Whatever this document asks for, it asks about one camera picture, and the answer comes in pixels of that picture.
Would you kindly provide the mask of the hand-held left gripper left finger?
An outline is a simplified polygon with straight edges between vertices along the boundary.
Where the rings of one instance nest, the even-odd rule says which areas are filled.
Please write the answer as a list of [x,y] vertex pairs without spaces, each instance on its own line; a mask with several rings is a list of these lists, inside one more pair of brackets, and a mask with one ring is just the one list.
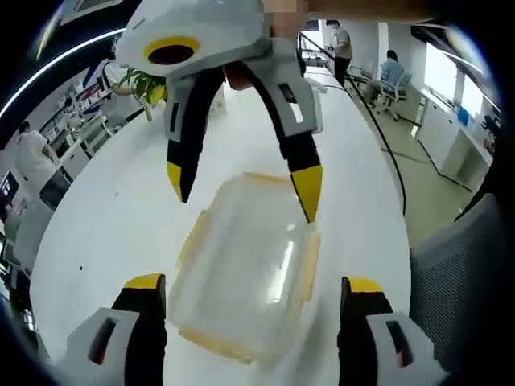
[[167,332],[166,277],[152,273],[124,284],[68,337],[56,364],[61,385],[162,385]]

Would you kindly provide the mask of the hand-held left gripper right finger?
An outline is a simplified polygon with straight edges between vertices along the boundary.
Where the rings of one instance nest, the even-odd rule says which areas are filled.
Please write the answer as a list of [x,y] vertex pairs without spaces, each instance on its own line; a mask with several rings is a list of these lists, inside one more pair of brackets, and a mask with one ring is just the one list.
[[340,385],[439,385],[447,377],[423,330],[364,277],[341,280],[337,347]]

